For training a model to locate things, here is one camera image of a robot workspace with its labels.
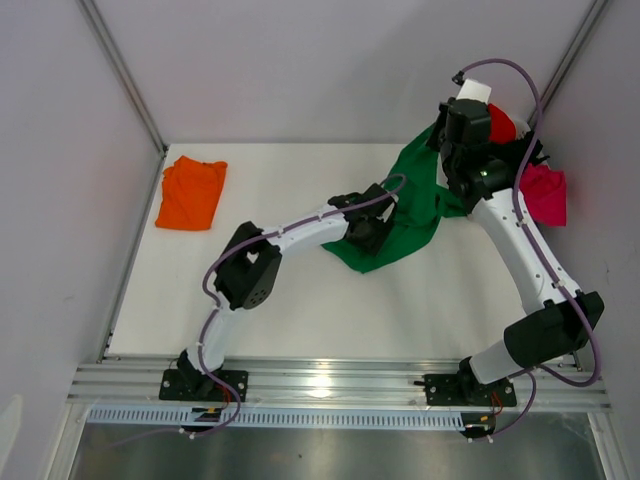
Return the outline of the green t shirt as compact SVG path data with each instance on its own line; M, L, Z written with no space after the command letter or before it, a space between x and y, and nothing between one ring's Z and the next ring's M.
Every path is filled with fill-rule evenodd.
M429 126L399 153L390 175L406 177L398 193L394 225L376 255L366 254L345 240L322 248L350 269L366 274L397 262L425 247L443 218L464 217L461 201L437 183L438 152L427 146L434 127Z

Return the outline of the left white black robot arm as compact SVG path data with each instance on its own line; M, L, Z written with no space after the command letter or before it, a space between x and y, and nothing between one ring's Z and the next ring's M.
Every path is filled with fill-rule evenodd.
M289 224L271 229L251 221L239 225L202 280L213 310L195 343L178 358L182 388L197 400L215 392L214 372L224 363L235 318L267 300L286 257L335 242L377 255L393 228L398 192L374 183L363 193L334 196L316 212Z

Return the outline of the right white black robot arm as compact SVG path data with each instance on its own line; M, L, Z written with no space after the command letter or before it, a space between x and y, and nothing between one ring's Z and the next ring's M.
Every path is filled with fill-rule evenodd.
M515 188L515 173L490 142L487 103L450 98L439 106L427 140L441 158L449 190L493 241L520 296L524 316L501 340L466 362L456 380L468 403L489 396L493 383L590 344L604 302L584 292L559 264Z

